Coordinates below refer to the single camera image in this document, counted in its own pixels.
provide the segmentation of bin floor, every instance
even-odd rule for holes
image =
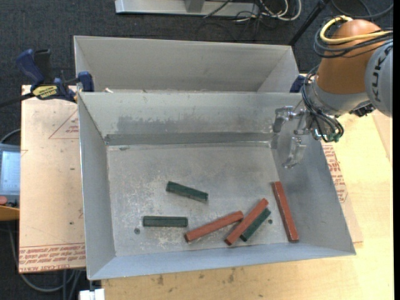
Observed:
[[[261,198],[271,215],[247,242],[287,242],[270,183],[278,181],[269,142],[235,142],[107,148],[116,256],[231,248],[234,225],[187,243],[184,233],[234,211],[245,215]],[[166,191],[168,181],[209,194],[199,202]],[[184,216],[187,228],[143,227],[143,216]]]

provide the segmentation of red stick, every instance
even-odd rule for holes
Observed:
[[[217,231],[223,227],[226,227],[232,223],[235,223],[236,221],[239,221],[241,219],[243,219],[242,211],[237,211],[237,212],[228,214],[227,216],[224,216],[213,222],[207,223],[197,229],[187,232],[184,236],[185,240],[187,242],[193,241],[195,239],[205,236],[206,234],[212,233],[212,232]]]
[[[299,241],[299,234],[294,224],[292,214],[290,212],[288,200],[286,200],[285,192],[283,191],[282,183],[276,181],[272,184],[275,199],[279,212],[281,213],[282,221],[286,230],[287,238],[291,243]]]
[[[246,229],[253,223],[253,221],[262,213],[262,211],[267,207],[268,201],[267,199],[262,198],[257,206],[254,207],[253,210],[240,222],[233,231],[229,234],[229,236],[225,239],[225,243],[230,246],[234,243],[240,235],[246,231]]]

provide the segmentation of blue object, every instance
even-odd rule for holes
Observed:
[[[306,80],[306,77],[299,75],[296,80],[294,80],[291,88],[290,88],[290,93],[299,93],[301,90],[301,87],[304,84],[304,80]]]
[[[44,69],[50,68],[49,64],[50,51],[47,52],[47,58],[45,59]],[[43,72],[38,68],[34,60],[34,52],[32,49],[28,49],[22,52],[17,60],[17,67],[24,73],[27,77],[32,79],[31,93],[37,88],[40,88],[35,96],[40,100],[50,100],[50,99],[61,99],[66,101],[71,101],[75,103],[76,93],[68,88],[68,83],[64,82],[62,79],[56,77],[51,82],[44,81],[45,77]],[[83,86],[83,91],[93,92],[94,84],[92,76],[87,71],[82,71],[78,74],[77,79],[73,81],[80,81]]]
[[[77,74],[77,78],[82,83],[83,91],[91,93],[94,91],[94,83],[90,73],[82,71]]]
[[[28,49],[21,53],[16,62],[19,70],[21,70],[27,77],[31,78],[34,85],[41,84],[44,81],[42,72],[35,65],[32,49]]]

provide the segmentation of gray metal bin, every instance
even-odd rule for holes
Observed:
[[[290,48],[97,37],[76,37],[75,48],[77,72],[90,71],[98,91],[114,91],[81,93],[78,101],[89,279],[354,254],[321,144],[306,139],[302,163],[282,167],[295,125],[274,134],[275,109],[301,97],[260,91],[290,88],[297,75]],[[242,54],[247,60],[238,63]],[[260,72],[261,58],[282,65],[266,61]],[[236,80],[246,72],[253,75]],[[209,201],[166,192],[168,181],[206,191]],[[299,243],[288,242],[274,181],[284,186]],[[227,213],[246,214],[260,198],[269,201],[272,223],[248,242],[224,243],[233,226],[184,240]],[[142,226],[143,216],[160,215],[186,216],[189,226]]]

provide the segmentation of blue clamp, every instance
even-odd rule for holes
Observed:
[[[85,92],[94,91],[92,76],[83,71],[76,79],[63,81],[58,77],[52,77],[50,71],[50,50],[34,53],[32,49],[22,52],[17,60],[17,67],[32,80],[31,94],[40,100],[62,99],[76,102],[76,92],[68,87],[68,83],[80,82]]]

